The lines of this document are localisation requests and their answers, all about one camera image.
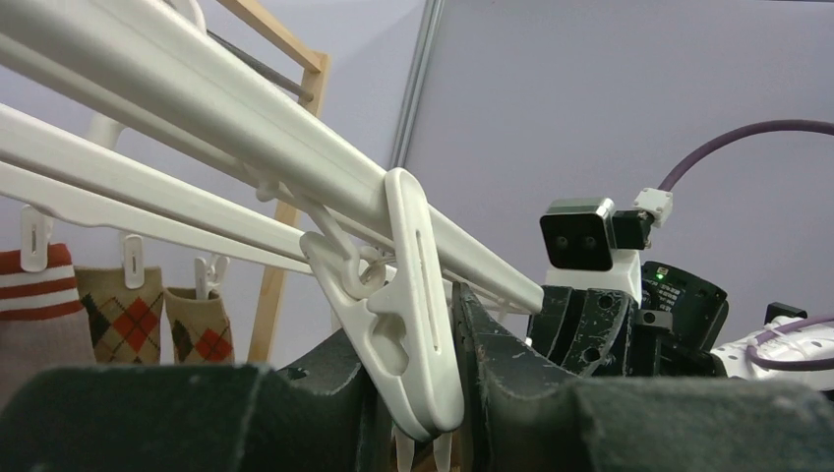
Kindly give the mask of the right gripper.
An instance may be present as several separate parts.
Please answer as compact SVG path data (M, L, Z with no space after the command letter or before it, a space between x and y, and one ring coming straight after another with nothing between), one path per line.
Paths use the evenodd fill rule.
M656 261L642 264L641 281L641 308L671 316L671 331L660 338L659 374L726 377L711 349L729 314L727 292ZM532 348L579 377L626 377L637 302L616 290L543 289L542 310L527 325Z

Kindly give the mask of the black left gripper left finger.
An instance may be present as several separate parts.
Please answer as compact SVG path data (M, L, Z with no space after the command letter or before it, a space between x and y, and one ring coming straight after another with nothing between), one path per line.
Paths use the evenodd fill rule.
M387 471L391 420L337 332L262 364L53 369L1 415L5 471Z

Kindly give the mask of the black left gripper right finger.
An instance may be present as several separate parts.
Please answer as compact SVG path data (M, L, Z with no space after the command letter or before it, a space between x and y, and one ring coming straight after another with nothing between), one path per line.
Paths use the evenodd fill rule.
M829 471L833 405L798 383L580 378L452 289L466 471Z

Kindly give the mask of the white plastic clip hanger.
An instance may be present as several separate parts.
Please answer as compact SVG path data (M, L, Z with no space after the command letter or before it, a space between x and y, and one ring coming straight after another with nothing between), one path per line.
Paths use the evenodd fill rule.
M260 199L257 162L299 159L277 191L320 225L299 234L16 109L3 107L1 191L82 226L308 271L392 427L443 442L464 400L441 270L535 312L542 292L432 209L402 168L383 171L343 138L155 1L5 1L1 60L196 158L219 160Z

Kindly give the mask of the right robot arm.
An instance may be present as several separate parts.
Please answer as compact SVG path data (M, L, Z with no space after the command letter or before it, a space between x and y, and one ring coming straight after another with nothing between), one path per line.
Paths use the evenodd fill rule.
M781 380L833 392L833 319L772 303L762 328L716 345L727 293L680 268L642 266L642 301L549 287L526 342L578 376Z

